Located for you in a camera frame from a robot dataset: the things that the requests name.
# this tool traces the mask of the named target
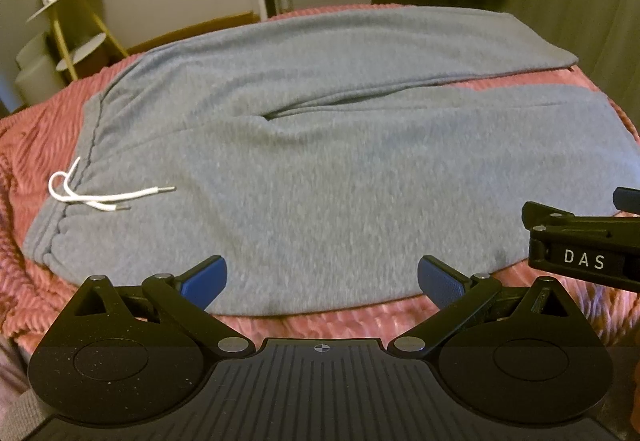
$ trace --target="black clamp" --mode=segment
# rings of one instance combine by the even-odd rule
[[[503,287],[489,275],[468,278],[426,256],[418,282],[440,310],[387,350],[434,365],[446,387],[485,416],[562,423],[607,392],[609,354],[555,278],[538,277],[530,288]]]
[[[640,191],[618,188],[613,203],[621,212],[640,214]],[[576,217],[527,202],[522,222],[530,231],[531,267],[640,293],[640,220]]]
[[[225,284],[217,255],[141,286],[89,277],[31,357],[31,387],[58,414],[83,423],[132,423],[166,412],[218,361],[255,353],[250,339],[204,310]]]

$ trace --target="gold side table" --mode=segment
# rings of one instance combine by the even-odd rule
[[[69,53],[69,48],[66,45],[65,36],[62,33],[62,27],[60,26],[60,17],[58,14],[58,7],[59,7],[58,3],[60,1],[61,0],[55,0],[52,3],[48,4],[47,6],[43,6],[36,13],[31,15],[31,17],[27,19],[27,22],[32,21],[34,18],[44,13],[46,13],[49,16],[52,33],[56,41],[56,46],[58,47],[58,52],[60,53],[60,56],[65,61],[66,68],[68,69],[69,74],[71,75],[71,79],[78,80],[78,73],[76,72],[76,68],[74,67],[73,61],[71,60],[71,53]],[[89,5],[87,0],[79,0],[79,2],[80,2],[80,5],[87,11],[87,13],[91,17],[95,25],[100,29],[102,33],[105,34],[106,39],[111,41],[111,43],[115,46],[116,50],[118,50],[118,52],[122,55],[122,57],[123,58],[128,57],[129,53],[127,53],[127,50],[124,49],[124,47],[122,47],[120,43],[116,40],[116,38],[113,36],[113,33],[109,31],[109,28],[106,27],[105,23],[98,16],[98,14],[94,12],[94,9]]]

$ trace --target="metal rivet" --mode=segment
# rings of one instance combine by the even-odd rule
[[[218,342],[218,348],[225,353],[240,353],[249,346],[249,342],[238,336],[229,336]]]
[[[415,353],[424,349],[424,340],[415,336],[403,336],[394,342],[397,349],[405,353]]]

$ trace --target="pink textured blanket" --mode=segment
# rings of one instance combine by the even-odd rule
[[[308,10],[286,16],[318,12],[320,10]],[[82,126],[82,104],[135,59],[135,56],[130,57],[93,77],[74,82],[47,102],[0,120],[0,325],[6,336],[14,337],[29,352],[34,350],[75,287],[46,267],[24,259],[20,245],[47,198],[49,176],[67,168],[72,160]],[[598,91],[577,67],[462,82],[460,85],[484,90],[532,83],[571,84]],[[611,104],[640,144],[631,121],[619,107]],[[523,261],[496,273],[495,277],[506,285],[529,285],[538,275],[540,272],[530,269]],[[615,344],[638,322],[640,301],[636,294],[559,278],[606,344]],[[334,312],[283,317],[222,317],[222,320],[252,338],[257,345],[269,336],[375,336],[386,344],[435,310],[427,297],[416,296]]]

